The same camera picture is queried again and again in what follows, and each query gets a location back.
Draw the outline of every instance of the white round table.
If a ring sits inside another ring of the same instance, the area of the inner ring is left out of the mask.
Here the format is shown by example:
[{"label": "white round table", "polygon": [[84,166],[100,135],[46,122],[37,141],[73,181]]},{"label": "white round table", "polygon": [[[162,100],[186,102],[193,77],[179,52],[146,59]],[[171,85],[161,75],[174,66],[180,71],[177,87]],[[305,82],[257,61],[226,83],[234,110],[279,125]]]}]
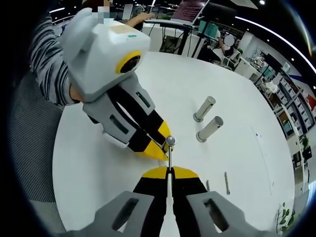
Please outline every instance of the white round table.
[{"label": "white round table", "polygon": [[[253,83],[210,63],[157,52],[148,52],[136,73],[177,138],[172,164],[193,170],[204,184],[209,180],[210,189],[243,210],[254,227],[275,230],[279,205],[294,201],[294,173],[282,129]],[[208,95],[216,104],[197,123],[192,115]],[[198,142],[196,132],[215,116],[224,125]],[[66,230],[90,224],[100,207],[133,191],[142,174],[159,165],[107,142],[82,104],[66,107],[53,156],[56,203]],[[179,236],[170,197],[167,203],[160,236]]]}]

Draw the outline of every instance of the gray chair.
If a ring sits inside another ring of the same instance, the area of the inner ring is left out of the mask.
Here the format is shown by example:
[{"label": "gray chair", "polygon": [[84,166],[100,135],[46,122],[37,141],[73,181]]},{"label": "gray chair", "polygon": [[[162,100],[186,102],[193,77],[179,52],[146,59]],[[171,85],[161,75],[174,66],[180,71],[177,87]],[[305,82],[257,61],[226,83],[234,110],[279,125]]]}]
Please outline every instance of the gray chair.
[{"label": "gray chair", "polygon": [[63,107],[46,101],[31,73],[15,89],[9,140],[17,175],[36,213],[53,233],[65,228],[57,210],[52,158]]}]

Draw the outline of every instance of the ceiling light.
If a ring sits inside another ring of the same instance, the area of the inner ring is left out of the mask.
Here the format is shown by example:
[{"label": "ceiling light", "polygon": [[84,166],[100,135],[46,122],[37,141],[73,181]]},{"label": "ceiling light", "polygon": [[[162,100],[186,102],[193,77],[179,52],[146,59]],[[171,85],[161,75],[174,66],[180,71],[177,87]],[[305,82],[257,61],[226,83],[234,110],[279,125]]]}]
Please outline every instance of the ceiling light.
[{"label": "ceiling light", "polygon": [[313,70],[313,72],[316,74],[316,68],[313,66],[313,64],[307,59],[307,57],[301,52],[298,50],[297,47],[295,47],[290,41],[288,41],[287,39],[283,38],[282,36],[280,36],[279,34],[277,34],[276,32],[270,30],[269,28],[267,27],[264,27],[256,22],[253,22],[253,21],[249,21],[247,19],[244,19],[244,18],[241,18],[239,16],[235,16],[236,19],[239,19],[239,20],[242,20],[242,21],[245,21],[245,22],[248,22],[248,23],[251,23],[255,26],[258,26],[268,32],[270,32],[271,34],[274,34],[276,37],[278,37],[280,40],[284,41],[286,44],[288,44],[291,48],[293,48],[304,60],[305,62],[310,66],[310,68]]},{"label": "ceiling light", "polygon": [[64,10],[64,9],[65,9],[65,8],[62,7],[62,8],[56,9],[56,10],[52,10],[52,11],[50,11],[49,13],[56,12],[56,11],[61,11],[61,10]]}]

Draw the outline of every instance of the metal peg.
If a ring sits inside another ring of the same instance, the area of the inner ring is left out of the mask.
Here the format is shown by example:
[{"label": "metal peg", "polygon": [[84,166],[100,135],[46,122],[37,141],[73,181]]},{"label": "metal peg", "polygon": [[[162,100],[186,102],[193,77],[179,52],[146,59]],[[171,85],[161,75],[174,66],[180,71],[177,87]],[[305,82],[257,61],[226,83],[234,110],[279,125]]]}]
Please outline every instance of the metal peg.
[{"label": "metal peg", "polygon": [[205,142],[210,135],[212,135],[217,129],[223,126],[224,121],[221,117],[216,116],[212,119],[208,125],[197,133],[197,140],[199,142]]},{"label": "metal peg", "polygon": [[227,172],[225,172],[225,184],[226,184],[226,194],[229,195],[231,194],[231,192],[229,191],[229,187],[228,187],[228,179],[227,179]]},{"label": "metal peg", "polygon": [[193,118],[196,122],[202,122],[207,112],[213,107],[216,100],[212,96],[208,96],[199,110],[193,114]]},{"label": "metal peg", "polygon": [[210,191],[208,180],[206,181],[206,190],[207,190],[208,192]]},{"label": "metal peg", "polygon": [[168,146],[168,156],[169,156],[169,171],[171,171],[171,152],[174,145],[176,145],[177,139],[173,136],[166,138],[166,145]]}]

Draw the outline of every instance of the camera lens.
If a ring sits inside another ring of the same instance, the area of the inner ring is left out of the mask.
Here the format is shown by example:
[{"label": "camera lens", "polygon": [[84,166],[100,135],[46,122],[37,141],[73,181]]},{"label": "camera lens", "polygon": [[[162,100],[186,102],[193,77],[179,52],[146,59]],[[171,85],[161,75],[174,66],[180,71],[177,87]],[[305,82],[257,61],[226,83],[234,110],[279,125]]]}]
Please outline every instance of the camera lens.
[{"label": "camera lens", "polygon": [[127,72],[131,71],[137,65],[139,60],[140,60],[140,56],[132,57],[124,64],[124,66],[121,68],[120,72],[127,73]]}]

